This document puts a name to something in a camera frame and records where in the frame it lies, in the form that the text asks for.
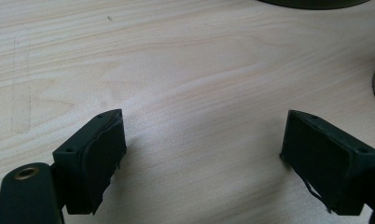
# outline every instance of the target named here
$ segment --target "wood grain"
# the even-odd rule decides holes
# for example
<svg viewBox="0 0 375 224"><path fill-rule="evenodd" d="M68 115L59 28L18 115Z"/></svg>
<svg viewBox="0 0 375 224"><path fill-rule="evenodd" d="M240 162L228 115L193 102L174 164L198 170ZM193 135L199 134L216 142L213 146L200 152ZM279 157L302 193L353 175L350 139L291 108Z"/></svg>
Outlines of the wood grain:
<svg viewBox="0 0 375 224"><path fill-rule="evenodd" d="M66 223L367 223L328 214L278 158L288 109L375 147L375 0L0 1L0 184L122 108L128 153Z"/></svg>

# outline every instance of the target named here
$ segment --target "round dark object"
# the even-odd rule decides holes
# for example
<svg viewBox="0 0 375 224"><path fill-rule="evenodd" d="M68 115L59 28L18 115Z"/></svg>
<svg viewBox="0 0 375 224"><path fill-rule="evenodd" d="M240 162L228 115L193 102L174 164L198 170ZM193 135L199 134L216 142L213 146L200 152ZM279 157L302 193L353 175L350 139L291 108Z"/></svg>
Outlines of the round dark object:
<svg viewBox="0 0 375 224"><path fill-rule="evenodd" d="M353 7L368 0L261 0L262 2L275 4L282 7L294 7L303 9L336 9Z"/></svg>

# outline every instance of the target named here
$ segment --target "light wood surface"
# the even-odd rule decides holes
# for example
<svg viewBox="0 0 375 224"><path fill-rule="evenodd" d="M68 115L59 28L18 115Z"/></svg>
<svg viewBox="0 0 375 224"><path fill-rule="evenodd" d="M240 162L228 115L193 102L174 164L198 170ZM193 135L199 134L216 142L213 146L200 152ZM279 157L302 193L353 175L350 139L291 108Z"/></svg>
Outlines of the light wood surface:
<svg viewBox="0 0 375 224"><path fill-rule="evenodd" d="M288 109L375 147L375 0L0 1L0 184L98 113L128 152L66 223L368 223L328 214L281 150Z"/></svg>

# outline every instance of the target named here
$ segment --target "wooden table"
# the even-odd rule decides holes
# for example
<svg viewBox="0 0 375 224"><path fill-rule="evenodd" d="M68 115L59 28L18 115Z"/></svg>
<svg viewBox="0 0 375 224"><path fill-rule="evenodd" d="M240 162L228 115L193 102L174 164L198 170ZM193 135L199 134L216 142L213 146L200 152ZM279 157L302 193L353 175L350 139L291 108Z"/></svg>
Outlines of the wooden table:
<svg viewBox="0 0 375 224"><path fill-rule="evenodd" d="M66 223L368 223L285 167L289 109L375 147L375 0L0 1L0 184L98 113L128 152L93 216Z"/></svg>

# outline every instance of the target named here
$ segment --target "screw hole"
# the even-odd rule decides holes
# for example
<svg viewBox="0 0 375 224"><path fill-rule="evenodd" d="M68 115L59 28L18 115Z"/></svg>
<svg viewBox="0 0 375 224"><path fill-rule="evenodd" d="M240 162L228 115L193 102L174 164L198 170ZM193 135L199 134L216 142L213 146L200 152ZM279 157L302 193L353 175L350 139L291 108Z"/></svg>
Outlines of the screw hole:
<svg viewBox="0 0 375 224"><path fill-rule="evenodd" d="M30 178L31 176L34 176L38 173L39 169L36 167L28 167L23 169L22 171L16 173L15 179L23 180Z"/></svg>

